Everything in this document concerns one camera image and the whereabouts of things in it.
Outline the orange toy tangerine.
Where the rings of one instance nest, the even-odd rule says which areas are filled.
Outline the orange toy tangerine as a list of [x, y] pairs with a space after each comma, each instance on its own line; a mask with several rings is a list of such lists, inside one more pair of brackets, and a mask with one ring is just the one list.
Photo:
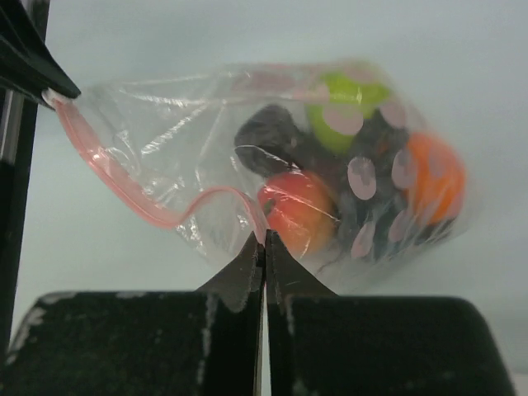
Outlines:
[[466, 169], [457, 152], [426, 132], [410, 135], [407, 148], [416, 165], [416, 178], [404, 195], [421, 225], [456, 218], [466, 192]]

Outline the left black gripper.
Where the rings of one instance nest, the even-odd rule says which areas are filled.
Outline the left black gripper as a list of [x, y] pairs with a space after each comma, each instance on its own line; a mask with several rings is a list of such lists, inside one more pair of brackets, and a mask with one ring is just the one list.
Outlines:
[[10, 343], [38, 105], [1, 90], [1, 360]]

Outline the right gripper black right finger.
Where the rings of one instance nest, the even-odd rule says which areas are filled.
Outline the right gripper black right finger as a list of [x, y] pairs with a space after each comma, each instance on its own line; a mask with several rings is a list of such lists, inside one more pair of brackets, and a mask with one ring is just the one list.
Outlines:
[[490, 328], [469, 301], [340, 296], [266, 235], [274, 395], [513, 395]]

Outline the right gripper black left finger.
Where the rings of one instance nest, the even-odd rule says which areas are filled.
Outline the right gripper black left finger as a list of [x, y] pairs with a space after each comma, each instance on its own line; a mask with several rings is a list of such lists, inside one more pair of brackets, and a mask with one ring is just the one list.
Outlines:
[[258, 395], [265, 252], [254, 236], [193, 291], [39, 297], [3, 365], [6, 395]]

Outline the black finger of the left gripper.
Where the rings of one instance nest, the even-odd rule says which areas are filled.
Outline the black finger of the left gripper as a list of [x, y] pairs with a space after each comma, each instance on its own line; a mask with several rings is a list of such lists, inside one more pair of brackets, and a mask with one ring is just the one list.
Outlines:
[[1, 2], [1, 87], [47, 106], [49, 90], [75, 99], [81, 91], [48, 51], [20, 1]]

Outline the green toy apple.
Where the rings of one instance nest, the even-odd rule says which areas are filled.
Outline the green toy apple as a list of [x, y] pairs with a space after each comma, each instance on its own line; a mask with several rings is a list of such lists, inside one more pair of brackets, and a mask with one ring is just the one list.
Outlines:
[[349, 73], [323, 73], [310, 88], [321, 97], [305, 106], [312, 132], [332, 153], [345, 153], [354, 138], [387, 99], [391, 90], [380, 82], [361, 82]]

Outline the dark toy grape bunch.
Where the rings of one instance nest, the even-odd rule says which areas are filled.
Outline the dark toy grape bunch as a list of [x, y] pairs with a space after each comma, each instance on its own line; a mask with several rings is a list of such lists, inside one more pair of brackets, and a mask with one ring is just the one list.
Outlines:
[[455, 219], [434, 219], [438, 199], [419, 205], [410, 191], [418, 181], [413, 134], [390, 125], [376, 111], [344, 153], [323, 150], [316, 169], [336, 198], [337, 240], [362, 262], [390, 259], [411, 246], [446, 238]]

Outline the clear zip top bag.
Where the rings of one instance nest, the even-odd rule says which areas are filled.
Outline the clear zip top bag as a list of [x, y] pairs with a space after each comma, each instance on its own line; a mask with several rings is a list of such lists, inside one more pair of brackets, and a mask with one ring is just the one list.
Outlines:
[[362, 59], [42, 97], [125, 204], [217, 264], [275, 231], [331, 290], [362, 292], [463, 233], [476, 209], [458, 151]]

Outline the toy peach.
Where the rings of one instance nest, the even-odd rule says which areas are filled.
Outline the toy peach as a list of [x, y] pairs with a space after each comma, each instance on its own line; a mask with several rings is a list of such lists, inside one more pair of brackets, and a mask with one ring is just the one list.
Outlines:
[[334, 202], [315, 173], [292, 171], [270, 177], [257, 199], [270, 228], [292, 256], [320, 252], [332, 239], [337, 222]]

